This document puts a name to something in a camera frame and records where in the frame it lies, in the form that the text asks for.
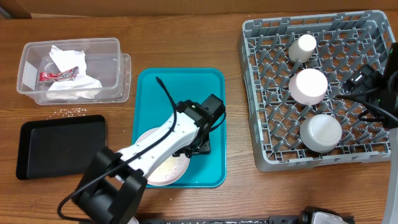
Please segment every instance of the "clear plastic container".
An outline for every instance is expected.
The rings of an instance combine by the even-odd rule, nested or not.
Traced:
[[[99,80],[101,88],[80,88],[74,90],[50,90],[52,82],[40,82],[40,72],[60,73],[50,58],[52,46],[61,50],[85,52],[86,74]],[[129,98],[131,84],[131,61],[128,54],[122,54],[116,38],[55,40],[31,42],[25,45],[19,64],[17,91],[35,100],[40,105],[121,103]],[[50,100],[47,93],[72,93],[98,91],[94,99]]]

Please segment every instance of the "blue tray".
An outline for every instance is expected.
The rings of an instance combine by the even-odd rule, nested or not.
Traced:
[[[210,94],[225,103],[224,76],[215,68],[148,68],[138,77],[133,142],[147,130],[162,125],[173,112],[169,99],[155,77],[164,82],[176,103],[185,100],[201,103]],[[163,187],[220,186],[226,177],[226,121],[210,133],[210,145],[210,155],[193,156],[184,175]]]

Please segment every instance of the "candy wrapper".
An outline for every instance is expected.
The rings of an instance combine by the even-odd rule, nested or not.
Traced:
[[[68,81],[74,80],[77,75],[79,74],[79,67],[75,67],[59,74],[52,74],[47,72],[40,72],[40,79],[39,81]]]

